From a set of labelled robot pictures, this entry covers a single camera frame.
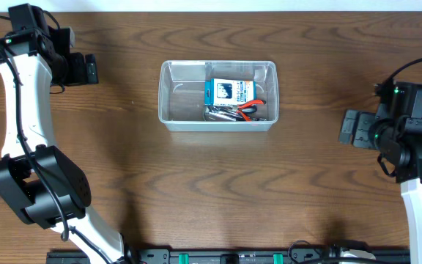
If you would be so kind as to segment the clear plastic storage box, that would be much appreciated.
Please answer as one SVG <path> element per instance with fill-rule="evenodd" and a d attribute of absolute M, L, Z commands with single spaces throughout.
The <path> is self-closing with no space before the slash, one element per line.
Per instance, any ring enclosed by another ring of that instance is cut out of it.
<path fill-rule="evenodd" d="M 206 121 L 204 85 L 212 78 L 253 81 L 265 100 L 250 117 L 266 121 Z M 278 120 L 278 79 L 271 61 L 169 60 L 162 64 L 158 116 L 170 131 L 268 131 Z"/>

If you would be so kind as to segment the red handled pliers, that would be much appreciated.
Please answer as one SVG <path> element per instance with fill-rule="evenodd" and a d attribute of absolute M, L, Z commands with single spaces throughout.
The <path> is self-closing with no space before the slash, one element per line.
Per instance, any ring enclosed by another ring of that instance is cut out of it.
<path fill-rule="evenodd" d="M 265 100 L 250 100 L 242 105 L 237 106 L 237 113 L 243 118 L 244 121 L 252 121 L 248 114 L 253 114 L 257 112 L 257 106 L 265 104 Z"/>

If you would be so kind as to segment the small steel hammer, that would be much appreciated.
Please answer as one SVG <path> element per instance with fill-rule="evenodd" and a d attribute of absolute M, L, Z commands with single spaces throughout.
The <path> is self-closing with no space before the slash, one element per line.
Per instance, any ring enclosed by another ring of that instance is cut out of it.
<path fill-rule="evenodd" d="M 256 106 L 250 106 L 244 109 L 227 106 L 206 106 L 204 109 L 204 119 L 206 121 L 253 121 L 250 114 L 256 112 Z"/>

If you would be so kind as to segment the silver combination wrench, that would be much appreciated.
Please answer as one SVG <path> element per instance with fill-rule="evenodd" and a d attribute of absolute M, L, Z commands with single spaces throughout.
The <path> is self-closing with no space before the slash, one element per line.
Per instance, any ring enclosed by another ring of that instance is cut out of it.
<path fill-rule="evenodd" d="M 236 111 L 206 110 L 204 113 L 206 121 L 244 121 Z M 266 121 L 265 118 L 251 117 L 252 121 Z"/>

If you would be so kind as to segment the blue white cardboard box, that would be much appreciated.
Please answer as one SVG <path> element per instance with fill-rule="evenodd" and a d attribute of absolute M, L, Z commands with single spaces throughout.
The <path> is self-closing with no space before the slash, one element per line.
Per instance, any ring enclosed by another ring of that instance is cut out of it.
<path fill-rule="evenodd" d="M 212 78 L 204 85 L 206 106 L 239 106 L 256 99 L 253 81 Z"/>

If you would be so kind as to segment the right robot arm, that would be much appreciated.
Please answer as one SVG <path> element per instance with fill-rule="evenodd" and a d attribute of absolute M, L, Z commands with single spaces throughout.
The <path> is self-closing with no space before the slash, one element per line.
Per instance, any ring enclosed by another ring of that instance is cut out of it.
<path fill-rule="evenodd" d="M 422 263 L 422 84 L 394 82 L 376 94 L 376 112 L 346 110 L 338 140 L 379 153 L 382 171 L 401 188 L 410 260 Z"/>

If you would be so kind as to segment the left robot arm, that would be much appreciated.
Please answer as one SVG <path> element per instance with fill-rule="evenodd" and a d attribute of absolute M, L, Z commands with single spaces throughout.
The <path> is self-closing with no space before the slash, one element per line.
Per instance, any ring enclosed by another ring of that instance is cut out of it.
<path fill-rule="evenodd" d="M 0 38 L 6 134 L 0 158 L 0 197 L 25 224 L 73 242 L 90 263 L 132 263 L 122 234 L 92 206 L 86 175 L 58 147 L 52 87 L 97 84 L 92 54 L 72 52 L 71 28 L 49 26 L 51 14 L 21 4 L 8 9 L 12 29 Z"/>

